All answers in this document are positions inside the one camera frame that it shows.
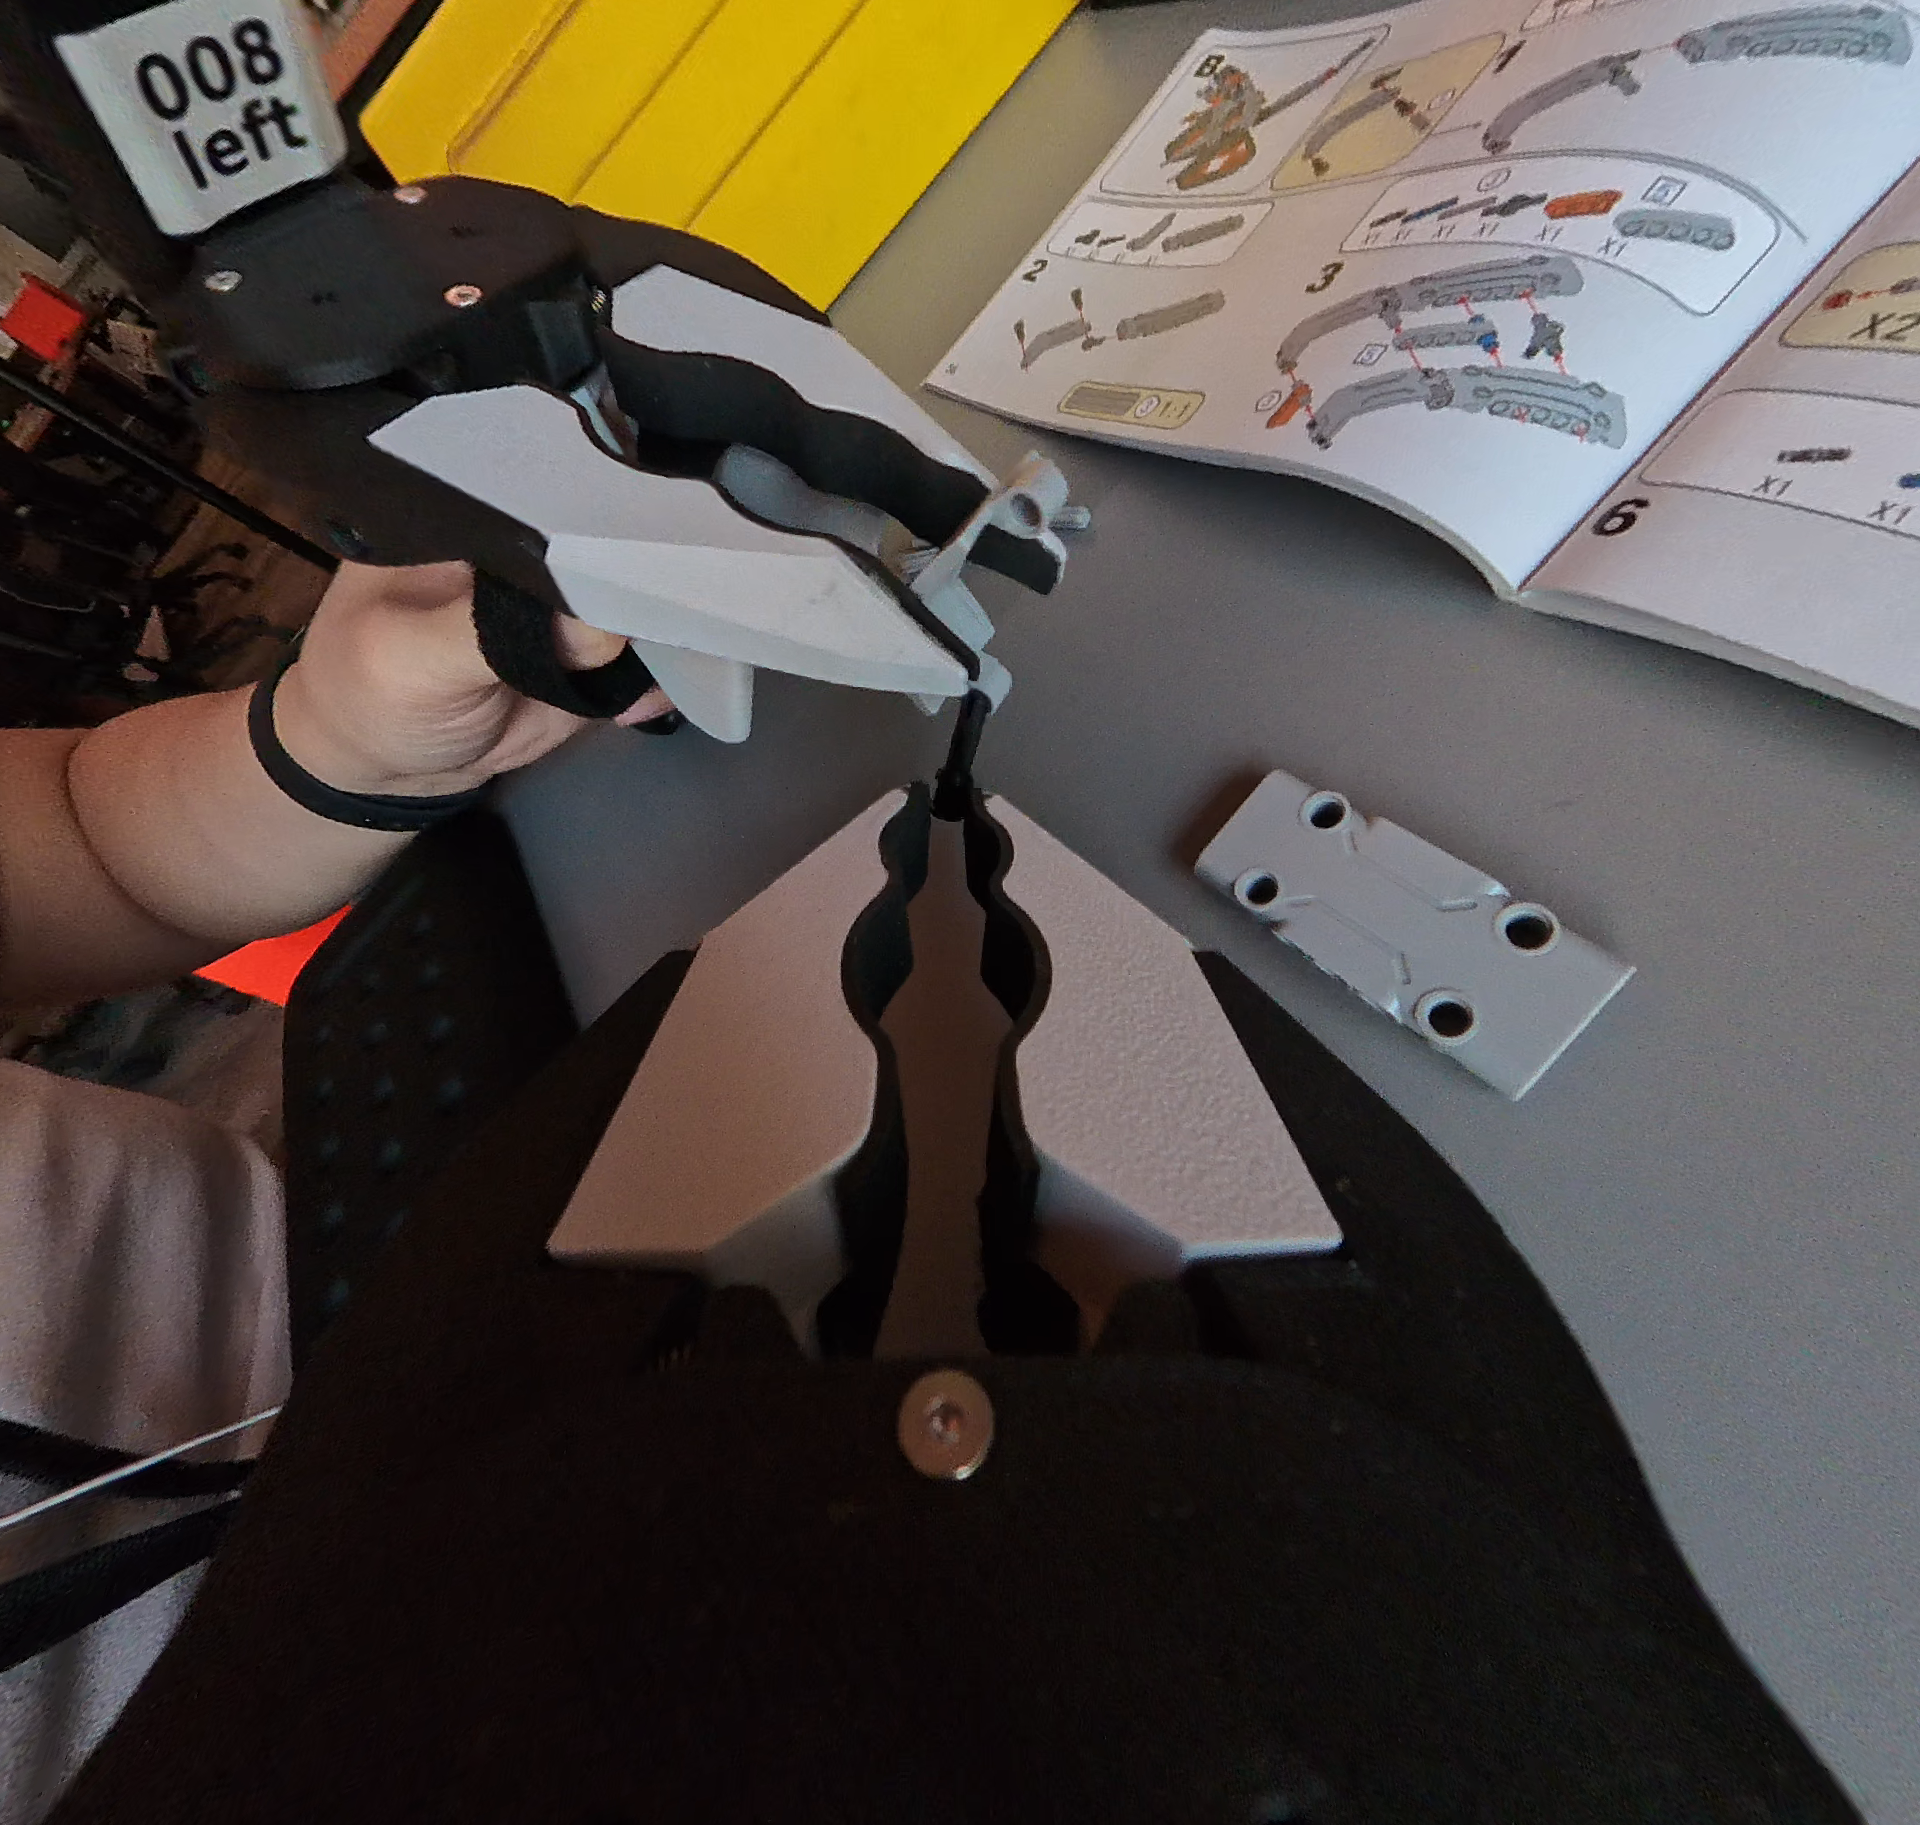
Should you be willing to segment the small black pin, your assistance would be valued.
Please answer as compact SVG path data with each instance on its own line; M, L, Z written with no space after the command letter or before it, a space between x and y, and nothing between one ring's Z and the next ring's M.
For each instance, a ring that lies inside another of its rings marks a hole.
M931 787L931 814L934 819L956 824L970 814L975 798L975 758L991 715L991 696L979 689L971 689L958 709L948 755Z

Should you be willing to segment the open instruction booklet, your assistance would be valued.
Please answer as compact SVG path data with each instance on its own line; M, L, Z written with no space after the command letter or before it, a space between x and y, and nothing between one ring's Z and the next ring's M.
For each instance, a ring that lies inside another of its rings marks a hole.
M1195 36L928 377L1917 724L1917 0Z

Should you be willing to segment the grey panel with holes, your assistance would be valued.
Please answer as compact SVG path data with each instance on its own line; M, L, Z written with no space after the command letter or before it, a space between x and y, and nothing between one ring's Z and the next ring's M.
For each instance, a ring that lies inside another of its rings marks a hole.
M1286 771L1260 780L1195 872L1507 1100L1635 975L1545 905Z

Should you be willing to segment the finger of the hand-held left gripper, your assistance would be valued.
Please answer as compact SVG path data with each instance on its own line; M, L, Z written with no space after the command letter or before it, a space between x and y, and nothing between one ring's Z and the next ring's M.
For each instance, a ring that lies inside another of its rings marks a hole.
M931 541L992 474L829 323L670 262L617 286L599 330L613 398L649 466L715 481L751 447L806 486L854 498Z
M928 713L971 689L1006 703L975 652L882 564L753 517L701 462L649 466L585 392L531 383L420 401L372 435L413 498L446 492L456 553L600 632L721 741L751 734L753 674L911 696Z

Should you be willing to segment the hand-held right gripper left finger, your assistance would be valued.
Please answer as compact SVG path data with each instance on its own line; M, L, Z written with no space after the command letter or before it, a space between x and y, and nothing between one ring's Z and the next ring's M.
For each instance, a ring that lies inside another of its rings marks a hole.
M761 1287L870 1359L906 1214L897 1047L931 789L875 806L707 933L547 1250Z

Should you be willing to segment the black wristband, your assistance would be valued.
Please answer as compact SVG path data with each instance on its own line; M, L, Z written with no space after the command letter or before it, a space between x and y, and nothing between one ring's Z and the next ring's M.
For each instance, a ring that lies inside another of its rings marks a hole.
M486 787L435 798L372 795L344 791L307 771L286 751L274 721L280 685L299 659L300 634L288 645L272 676L254 685L248 705L254 756L286 800L327 824L387 833L438 830L486 803Z

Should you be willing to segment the person's left forearm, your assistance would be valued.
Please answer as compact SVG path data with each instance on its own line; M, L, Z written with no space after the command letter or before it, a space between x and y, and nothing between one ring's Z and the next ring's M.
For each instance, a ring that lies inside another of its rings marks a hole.
M357 901L409 845L293 803L251 689L2 736L5 1011L161 985Z

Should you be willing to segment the yellow plastic bin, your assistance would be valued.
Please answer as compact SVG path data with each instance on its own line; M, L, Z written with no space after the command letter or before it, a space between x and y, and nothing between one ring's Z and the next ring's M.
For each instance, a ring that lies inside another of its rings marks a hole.
M825 306L1079 0L441 0L373 90L397 181L683 228Z

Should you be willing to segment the person's left hand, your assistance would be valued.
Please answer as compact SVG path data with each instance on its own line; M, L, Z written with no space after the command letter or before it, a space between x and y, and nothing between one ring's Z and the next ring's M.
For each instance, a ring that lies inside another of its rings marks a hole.
M274 696L283 751L349 795L432 800L560 751L587 721L493 674L463 562L342 565Z

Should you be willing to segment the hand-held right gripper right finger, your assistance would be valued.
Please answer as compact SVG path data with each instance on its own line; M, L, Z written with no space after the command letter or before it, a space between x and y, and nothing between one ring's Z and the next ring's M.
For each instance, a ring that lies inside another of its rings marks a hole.
M1141 1283L1342 1232L1196 951L1009 800L973 795L981 979L1006 1011L979 1332L1069 1357Z

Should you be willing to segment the person's white shirt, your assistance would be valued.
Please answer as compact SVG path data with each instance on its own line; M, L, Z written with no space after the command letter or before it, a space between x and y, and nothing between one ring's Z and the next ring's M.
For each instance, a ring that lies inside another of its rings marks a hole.
M245 1133L5 1060L2 1417L128 1460L291 1387L280 1167ZM57 1557L157 1523L98 1496L5 1536ZM5 1674L2 1817L44 1821L191 1608L203 1567Z

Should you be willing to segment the grey desk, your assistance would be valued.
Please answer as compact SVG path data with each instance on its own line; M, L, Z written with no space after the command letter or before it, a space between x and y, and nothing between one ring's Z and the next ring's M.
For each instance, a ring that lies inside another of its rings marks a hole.
M1094 510L1060 594L985 582L985 783L1221 949L1498 1214L1735 1638L1871 1821L1917 1821L1917 737L1522 613L1326 488L1040 447ZM1195 882L1274 768L1637 970L1522 1103Z

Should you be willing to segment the orange object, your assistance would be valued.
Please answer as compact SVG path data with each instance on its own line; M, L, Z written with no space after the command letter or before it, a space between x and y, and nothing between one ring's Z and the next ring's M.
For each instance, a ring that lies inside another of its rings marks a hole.
M314 925L232 949L199 967L196 977L286 1007L300 975L349 916L346 905Z

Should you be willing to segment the grey panel part with tab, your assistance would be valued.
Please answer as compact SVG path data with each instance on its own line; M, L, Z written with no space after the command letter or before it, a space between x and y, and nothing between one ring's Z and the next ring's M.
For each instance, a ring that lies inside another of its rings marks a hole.
M975 652L992 639L992 621L966 587L964 570L995 570L1046 594L1068 565L1064 530L1086 522L1068 498L1064 471L1037 453L1020 462L1009 482L973 486L962 517L936 523L928 543L875 507L806 486L794 470L751 447L730 447L715 482L761 522L829 539L882 564Z

